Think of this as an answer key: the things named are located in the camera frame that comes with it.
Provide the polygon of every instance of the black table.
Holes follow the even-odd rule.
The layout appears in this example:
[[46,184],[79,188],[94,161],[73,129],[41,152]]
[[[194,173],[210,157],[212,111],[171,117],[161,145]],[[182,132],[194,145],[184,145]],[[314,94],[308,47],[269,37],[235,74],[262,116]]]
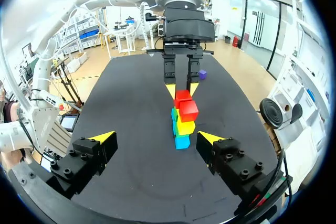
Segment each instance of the black table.
[[[163,83],[160,55],[112,59],[83,108],[72,141],[115,130],[119,149],[100,177],[72,200],[117,218],[220,223],[233,217],[240,198],[212,176],[196,150],[196,132],[235,137],[271,172],[272,143],[248,99],[223,67],[204,56],[208,74],[195,94],[200,111],[191,145],[175,149],[173,100]],[[185,89],[187,57],[176,57],[177,88]]]

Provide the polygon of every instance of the green block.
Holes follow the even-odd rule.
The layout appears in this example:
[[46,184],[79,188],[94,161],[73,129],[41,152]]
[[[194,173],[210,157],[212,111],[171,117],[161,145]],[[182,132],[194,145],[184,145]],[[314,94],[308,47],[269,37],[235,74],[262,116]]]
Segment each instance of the green block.
[[177,115],[176,107],[173,108],[173,113],[174,113],[175,122],[177,122],[178,115]]

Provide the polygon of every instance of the wooden floor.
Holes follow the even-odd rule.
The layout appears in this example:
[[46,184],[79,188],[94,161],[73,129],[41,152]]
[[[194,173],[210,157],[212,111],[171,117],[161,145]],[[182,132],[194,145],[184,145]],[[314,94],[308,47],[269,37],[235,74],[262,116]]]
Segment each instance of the wooden floor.
[[[158,41],[157,43],[157,47],[162,48],[162,42]],[[144,45],[143,40],[136,40],[136,52],[132,52],[131,55],[144,54],[145,51],[141,50]],[[115,47],[115,43],[110,43],[109,47]],[[252,106],[258,109],[260,101],[267,97],[275,84],[275,79],[255,59],[240,49],[224,43],[223,40],[208,43],[207,50],[215,52],[215,59],[238,83]],[[75,73],[71,74],[83,102],[89,97],[92,88],[110,60],[106,47],[103,49],[100,46],[89,48],[85,52],[88,54],[88,60]],[[119,54],[115,49],[111,50],[111,54],[113,57],[131,57],[127,53]],[[59,80],[54,81],[54,84],[67,100],[71,100]],[[50,93],[58,95],[53,85],[50,85]]]

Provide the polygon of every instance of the purple cube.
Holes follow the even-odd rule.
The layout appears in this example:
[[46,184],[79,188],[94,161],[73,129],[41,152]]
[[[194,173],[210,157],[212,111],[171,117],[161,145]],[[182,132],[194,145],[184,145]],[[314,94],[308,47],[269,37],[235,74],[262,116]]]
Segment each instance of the purple cube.
[[205,80],[205,78],[206,78],[206,71],[203,70],[203,69],[201,69],[199,71],[199,75],[200,75],[200,80]]

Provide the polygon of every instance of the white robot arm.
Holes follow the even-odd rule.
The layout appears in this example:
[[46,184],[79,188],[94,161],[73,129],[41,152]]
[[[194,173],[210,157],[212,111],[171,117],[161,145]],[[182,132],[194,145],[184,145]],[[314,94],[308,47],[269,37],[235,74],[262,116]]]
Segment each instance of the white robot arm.
[[[167,5],[181,2],[184,3],[185,8],[190,5],[196,9],[201,4],[201,0],[73,0],[72,4],[63,8],[58,15],[42,24],[34,34],[32,51],[39,57],[33,76],[32,98],[35,101],[28,101],[20,92],[0,45],[0,65],[22,109],[21,122],[0,124],[0,132],[2,133],[0,135],[0,152],[9,152],[32,145],[40,152],[45,148],[51,128],[59,112],[58,108],[54,108],[45,100],[45,94],[40,94],[40,90],[49,91],[50,67],[56,48],[56,42],[51,37],[75,14],[76,10],[80,6],[88,10],[105,6],[140,6],[142,2],[148,3],[145,5],[144,14],[152,14],[149,6],[165,9]],[[32,142],[28,139],[27,133],[31,136]]]

